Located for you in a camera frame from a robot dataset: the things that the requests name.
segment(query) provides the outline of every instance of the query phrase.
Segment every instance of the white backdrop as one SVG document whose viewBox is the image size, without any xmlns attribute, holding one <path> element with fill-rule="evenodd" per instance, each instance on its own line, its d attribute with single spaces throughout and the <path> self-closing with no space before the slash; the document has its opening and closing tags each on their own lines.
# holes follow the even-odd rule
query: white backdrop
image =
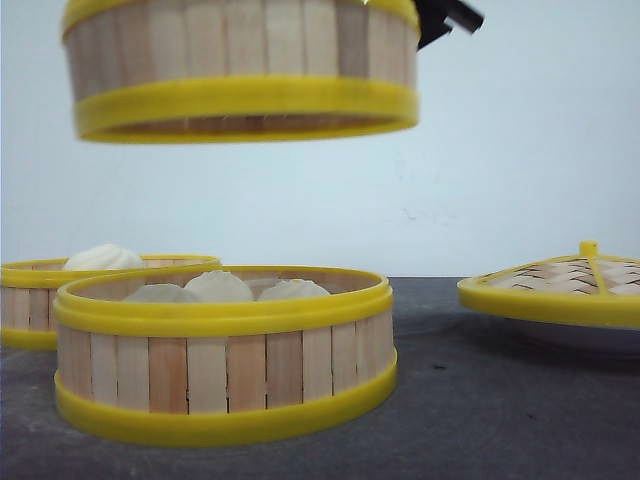
<svg viewBox="0 0 640 480">
<path fill-rule="evenodd" d="M 468 275 L 576 251 L 640 257 L 638 0 L 471 0 L 419 55 L 422 122 L 349 140 L 79 142 L 64 0 L 2 2 L 2 261 L 105 241 Z"/>
</svg>

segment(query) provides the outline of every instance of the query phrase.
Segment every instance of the bamboo steamer lid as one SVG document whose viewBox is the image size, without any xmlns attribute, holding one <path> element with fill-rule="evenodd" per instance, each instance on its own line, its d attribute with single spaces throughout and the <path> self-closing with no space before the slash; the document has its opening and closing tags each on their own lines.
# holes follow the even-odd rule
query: bamboo steamer lid
<svg viewBox="0 0 640 480">
<path fill-rule="evenodd" d="M 69 0 L 82 139 L 314 139 L 418 122 L 412 0 Z"/>
<path fill-rule="evenodd" d="M 552 258 L 458 284 L 462 305 L 513 319 L 556 347 L 640 356 L 640 260 L 603 255 L 594 241 Z"/>
</svg>

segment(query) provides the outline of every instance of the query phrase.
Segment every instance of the gray table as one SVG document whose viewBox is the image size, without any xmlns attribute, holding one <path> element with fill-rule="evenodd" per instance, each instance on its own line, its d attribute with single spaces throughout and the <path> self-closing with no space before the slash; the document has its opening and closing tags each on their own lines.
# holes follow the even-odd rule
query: gray table
<svg viewBox="0 0 640 480">
<path fill-rule="evenodd" d="M 270 444 L 171 450 L 58 418 L 51 352 L 3 349 L 3 479 L 640 478 L 640 363 L 528 345 L 455 279 L 394 279 L 398 388 L 366 416 Z"/>
</svg>

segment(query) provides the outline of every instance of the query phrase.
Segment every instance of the woven bamboo lid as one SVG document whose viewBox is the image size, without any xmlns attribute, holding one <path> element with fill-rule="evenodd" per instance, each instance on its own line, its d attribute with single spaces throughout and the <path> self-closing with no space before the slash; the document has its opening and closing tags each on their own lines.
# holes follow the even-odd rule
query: woven bamboo lid
<svg viewBox="0 0 640 480">
<path fill-rule="evenodd" d="M 640 260 L 602 255 L 594 241 L 552 258 L 458 284 L 462 305 L 503 317 L 640 329 Z"/>
</svg>

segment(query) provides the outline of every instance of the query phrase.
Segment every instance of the steamer basket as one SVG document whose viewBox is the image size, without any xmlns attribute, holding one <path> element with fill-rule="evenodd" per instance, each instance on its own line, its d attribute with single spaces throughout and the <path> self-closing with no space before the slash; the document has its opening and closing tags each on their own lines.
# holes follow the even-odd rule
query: steamer basket
<svg viewBox="0 0 640 480">
<path fill-rule="evenodd" d="M 156 275 L 66 285 L 54 306 L 62 417 L 120 441 L 223 446 L 325 429 L 390 395 L 396 353 L 386 278 L 334 268 L 224 269 L 248 281 L 256 295 L 282 278 L 313 280 L 333 294 L 132 304 L 119 299 L 155 283 Z M 198 274 L 169 280 L 184 285 Z"/>
<path fill-rule="evenodd" d="M 81 138 L 293 140 L 418 121 L 412 0 L 69 0 Z"/>
<path fill-rule="evenodd" d="M 148 269 L 163 274 L 188 273 L 220 261 L 202 255 L 143 255 Z M 59 287 L 83 278 L 129 270 L 61 270 L 66 258 L 2 265 L 2 344 L 30 350 L 56 349 L 53 300 Z"/>
<path fill-rule="evenodd" d="M 640 260 L 580 254 L 469 278 L 461 303 L 500 315 L 536 343 L 587 354 L 640 357 Z"/>
</svg>

